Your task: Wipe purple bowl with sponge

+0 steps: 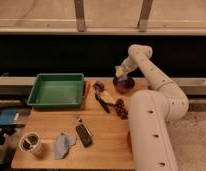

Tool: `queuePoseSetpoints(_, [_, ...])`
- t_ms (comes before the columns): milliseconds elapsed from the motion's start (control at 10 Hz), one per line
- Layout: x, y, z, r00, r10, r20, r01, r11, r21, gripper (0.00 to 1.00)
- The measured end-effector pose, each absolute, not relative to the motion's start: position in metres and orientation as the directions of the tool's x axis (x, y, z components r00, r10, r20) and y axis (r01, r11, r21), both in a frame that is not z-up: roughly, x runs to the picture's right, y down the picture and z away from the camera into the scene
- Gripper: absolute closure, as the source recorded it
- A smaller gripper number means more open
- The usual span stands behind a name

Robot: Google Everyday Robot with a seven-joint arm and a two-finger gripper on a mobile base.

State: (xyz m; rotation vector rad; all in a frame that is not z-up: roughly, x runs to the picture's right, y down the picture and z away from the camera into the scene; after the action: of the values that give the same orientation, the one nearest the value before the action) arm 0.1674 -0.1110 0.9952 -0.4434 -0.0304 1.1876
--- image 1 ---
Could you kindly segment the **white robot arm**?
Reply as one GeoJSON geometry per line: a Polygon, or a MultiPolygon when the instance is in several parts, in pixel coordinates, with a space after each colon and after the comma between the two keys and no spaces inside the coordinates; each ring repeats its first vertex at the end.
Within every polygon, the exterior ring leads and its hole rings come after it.
{"type": "Polygon", "coordinates": [[[136,91],[130,98],[128,121],[136,171],[179,171],[166,121],[178,120],[188,111],[182,89],[150,61],[153,50],[134,44],[116,76],[139,68],[151,90],[136,91]]]}

